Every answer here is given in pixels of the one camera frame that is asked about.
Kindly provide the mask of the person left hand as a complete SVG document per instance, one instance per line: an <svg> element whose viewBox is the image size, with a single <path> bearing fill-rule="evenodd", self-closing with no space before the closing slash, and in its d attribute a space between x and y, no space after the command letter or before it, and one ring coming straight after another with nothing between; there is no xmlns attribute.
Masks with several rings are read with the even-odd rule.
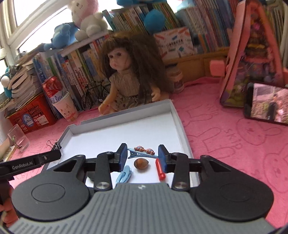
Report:
<svg viewBox="0 0 288 234"><path fill-rule="evenodd" d="M11 200L13 190L14 188L8 181L1 181L1 195L6 195L5 199L1 197L1 212L5 212L5 215L1 216L1 221L7 228L12 226L19 219Z"/></svg>

